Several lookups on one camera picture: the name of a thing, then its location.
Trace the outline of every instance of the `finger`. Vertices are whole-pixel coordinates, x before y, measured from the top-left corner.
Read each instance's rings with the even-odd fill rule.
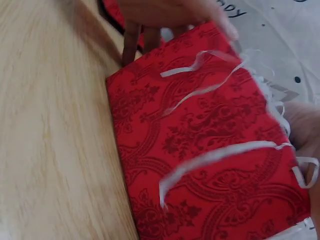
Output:
[[[135,60],[140,31],[140,24],[125,21],[124,47],[122,53],[122,64],[124,66]]]
[[[161,44],[161,29],[156,27],[144,27],[144,48],[143,53],[148,53]]]
[[[237,29],[231,24],[216,0],[180,0],[180,2],[199,20],[215,22],[231,41],[238,39]]]
[[[174,38],[186,33],[188,30],[189,30],[189,26],[188,25],[171,28],[171,31],[172,31],[172,34],[173,34]]]

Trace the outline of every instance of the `wooden surface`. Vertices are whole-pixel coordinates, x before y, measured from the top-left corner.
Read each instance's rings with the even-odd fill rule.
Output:
[[[95,0],[0,0],[1,240],[137,238],[104,83],[122,42]]]

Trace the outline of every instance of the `wooden table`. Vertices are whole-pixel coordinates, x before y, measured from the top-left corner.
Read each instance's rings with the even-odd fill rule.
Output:
[[[0,1],[1,240],[131,240],[95,0]]]

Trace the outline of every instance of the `red paper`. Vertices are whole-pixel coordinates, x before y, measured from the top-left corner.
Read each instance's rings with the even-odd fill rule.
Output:
[[[289,141],[266,113],[266,101],[244,69],[164,116],[187,94],[221,83],[235,68],[208,54],[197,71],[160,76],[190,66],[203,50],[235,56],[224,36],[207,23],[106,80],[141,240],[261,240],[310,216],[308,192],[291,171],[296,163],[290,147],[254,150],[195,170],[168,192],[168,210],[160,207],[159,181],[184,161],[230,144]]]

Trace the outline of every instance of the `white curling ribbon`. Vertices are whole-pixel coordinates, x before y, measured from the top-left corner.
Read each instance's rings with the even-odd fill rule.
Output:
[[[168,71],[164,71],[162,73],[160,73],[160,75],[165,78],[165,77],[169,77],[171,75],[175,75],[175,74],[179,74],[179,73],[183,73],[183,72],[193,72],[193,71],[196,71],[198,70],[204,63],[204,58],[203,58],[203,55],[205,53],[208,53],[208,54],[211,54],[211,55],[214,55],[226,62],[235,62],[235,63],[238,63],[239,62],[239,59],[231,56],[231,55],[228,55],[224,52],[221,52],[221,51],[216,51],[216,50],[207,50],[207,51],[201,51],[199,52],[196,57],[195,57],[195,61],[194,63],[191,65],[191,66],[187,66],[187,67],[179,67],[179,68],[174,68],[174,69],[171,69],[171,70],[168,70]],[[165,112],[164,112],[164,115],[169,115],[170,113],[172,113],[174,110],[177,109],[177,107],[179,107],[185,100],[193,97],[193,96],[197,96],[197,95],[202,95],[202,94],[206,94],[206,93],[209,93],[209,92],[212,92],[218,88],[220,88],[223,84],[225,84],[228,79],[231,77],[231,75],[239,70],[240,68],[242,68],[244,65],[246,64],[246,60],[244,60],[242,63],[240,63],[239,65],[237,65],[232,71],[231,73],[223,80],[223,82],[221,83],[218,83],[218,84],[215,84],[215,85],[212,85],[212,86],[209,86],[209,87],[206,87],[206,88],[203,88],[203,89],[198,89],[198,90],[195,90],[191,93],[189,93],[187,96],[185,96],[183,99],[181,99],[174,107],[172,108],[168,108]]]
[[[228,55],[224,52],[218,51],[218,50],[206,50],[206,51],[201,51],[196,55],[195,61],[191,66],[188,67],[180,67],[180,68],[175,68],[171,69],[168,71],[165,71],[161,73],[162,77],[168,77],[174,74],[178,73],[183,73],[183,72],[192,72],[198,70],[203,64],[203,57],[202,55],[204,53],[209,53],[212,54],[222,60],[229,61],[229,62],[238,62],[239,60],[231,55]],[[180,100],[173,108],[167,109],[165,114],[170,114],[172,113],[179,105],[181,105],[185,100],[188,98],[191,98],[196,95],[202,95],[209,93],[211,91],[216,90],[220,86],[222,86],[227,80],[230,78],[230,76],[237,71],[238,69],[242,68],[248,59],[245,59],[242,63],[237,65],[231,73],[224,79],[222,83],[215,84],[209,87],[206,87],[204,89],[198,89],[196,91],[193,91],[189,93],[186,97],[184,97],[182,100]],[[253,76],[254,80],[256,81],[258,87],[260,88],[261,92],[264,94],[264,97],[266,99],[266,110],[267,113],[269,113],[277,122],[279,125],[284,129],[285,133],[287,136],[290,135],[290,124],[288,121],[283,117],[285,113],[285,107],[284,103],[281,101],[273,101],[272,98],[272,93],[269,89],[269,87],[264,83],[263,77],[259,76]],[[282,111],[281,113],[278,112],[277,107],[281,107]],[[190,171],[194,171],[198,168],[207,166],[209,164],[218,162],[224,158],[237,155],[237,154],[242,154],[245,152],[249,152],[252,150],[256,149],[263,149],[263,148],[274,148],[277,150],[282,149],[285,146],[290,146],[294,149],[294,147],[290,143],[282,143],[281,145],[277,145],[276,143],[272,141],[249,141],[246,143],[240,143],[240,144],[234,144],[234,145],[229,145],[226,147],[218,148],[216,150],[204,153],[198,157],[195,157],[193,159],[187,160],[184,163],[180,164],[173,172],[171,172],[169,175],[167,175],[165,178],[163,178],[159,182],[159,198],[160,198],[160,205],[162,207],[165,206],[165,197],[167,192],[169,191],[170,188],[172,188],[181,178],[183,175]],[[292,167],[292,171],[295,175],[295,178],[298,182],[298,185],[303,188],[303,189],[309,189],[311,188],[317,181],[318,175],[319,175],[319,161],[316,158],[312,157],[297,157],[296,158],[298,164],[302,166],[303,164],[306,163],[311,163],[315,165],[313,175],[311,178],[311,181],[306,184],[305,179],[301,173],[301,170],[298,166]]]

